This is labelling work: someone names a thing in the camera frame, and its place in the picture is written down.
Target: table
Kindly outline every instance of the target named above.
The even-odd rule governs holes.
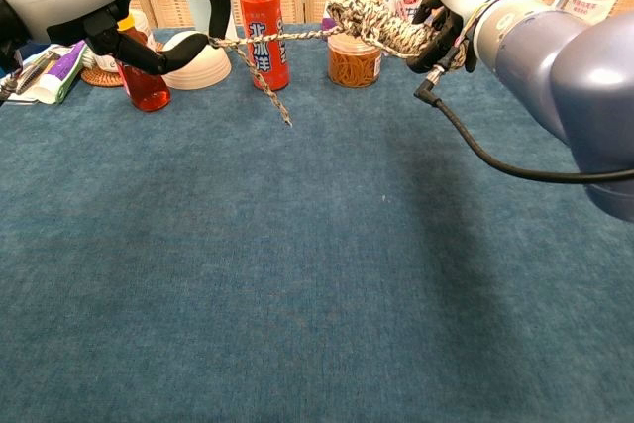
[[[292,128],[234,55],[155,114],[0,108],[0,420],[631,421],[634,227],[488,168],[401,60],[348,90],[287,48]],[[483,66],[438,90],[573,169]]]

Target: can lid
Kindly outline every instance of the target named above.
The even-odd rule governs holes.
[[[132,14],[130,14],[128,17],[126,17],[123,20],[120,20],[117,23],[117,28],[123,32],[124,30],[130,30],[135,26],[135,18]]]
[[[328,38],[329,47],[348,54],[367,54],[378,52],[377,47],[366,44],[363,40],[357,39],[348,34],[337,34]]]

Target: red can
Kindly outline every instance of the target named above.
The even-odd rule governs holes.
[[[245,33],[249,37],[283,33],[281,0],[240,0]],[[270,89],[282,89],[290,82],[290,70],[284,42],[249,44],[249,57]],[[263,89],[254,79],[254,85]]]

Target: wicker coaster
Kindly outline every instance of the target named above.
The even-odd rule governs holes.
[[[97,86],[99,88],[116,88],[123,86],[123,81],[121,81],[119,73],[110,73],[99,67],[90,69],[84,68],[81,71],[81,79],[91,86]]]

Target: rope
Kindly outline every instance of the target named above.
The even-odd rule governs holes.
[[[286,40],[324,39],[332,35],[346,33],[361,39],[368,45],[388,52],[400,58],[419,56],[434,39],[437,32],[427,25],[412,25],[406,22],[378,0],[329,0],[326,9],[337,24],[334,28],[324,31],[302,32],[299,34],[272,34],[256,36],[246,39],[221,40],[212,38],[210,44],[236,52],[249,68],[251,75],[260,83],[264,93],[275,106],[284,122],[292,126],[290,114],[279,97],[270,89],[254,63],[240,46]],[[465,64],[466,46],[461,50],[452,63],[452,69],[459,69]]]

